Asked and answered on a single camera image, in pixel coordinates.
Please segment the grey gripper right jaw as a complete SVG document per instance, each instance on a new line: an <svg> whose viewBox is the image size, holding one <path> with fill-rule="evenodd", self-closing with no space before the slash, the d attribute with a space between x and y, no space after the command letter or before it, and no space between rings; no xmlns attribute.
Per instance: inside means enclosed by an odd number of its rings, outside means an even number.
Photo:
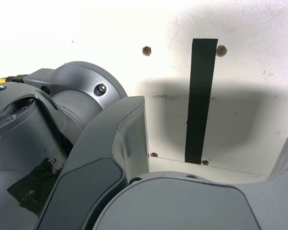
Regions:
<svg viewBox="0 0 288 230"><path fill-rule="evenodd" d="M288 230L288 138L265 180L219 184L184 174L149 176L101 212L96 230Z"/></svg>

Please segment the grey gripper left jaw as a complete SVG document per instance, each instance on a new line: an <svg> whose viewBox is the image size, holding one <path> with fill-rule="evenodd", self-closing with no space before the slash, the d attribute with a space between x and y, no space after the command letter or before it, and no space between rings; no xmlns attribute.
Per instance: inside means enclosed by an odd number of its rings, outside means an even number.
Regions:
<svg viewBox="0 0 288 230"><path fill-rule="evenodd" d="M83 130L36 224L38 230L89 230L128 182L149 172L145 100L125 97Z"/></svg>

